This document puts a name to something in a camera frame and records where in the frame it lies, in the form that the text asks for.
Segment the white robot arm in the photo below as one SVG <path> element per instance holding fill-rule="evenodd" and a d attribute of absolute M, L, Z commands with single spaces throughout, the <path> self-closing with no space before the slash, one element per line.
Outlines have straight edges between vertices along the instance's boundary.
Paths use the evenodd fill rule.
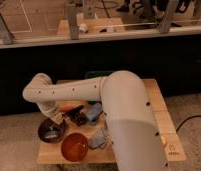
<path fill-rule="evenodd" d="M 58 115 L 61 100 L 101 102 L 119 171 L 170 171 L 147 89 L 136 74 L 116 71 L 54 84 L 48 75 L 38 73 L 22 96 L 49 118 Z"/>

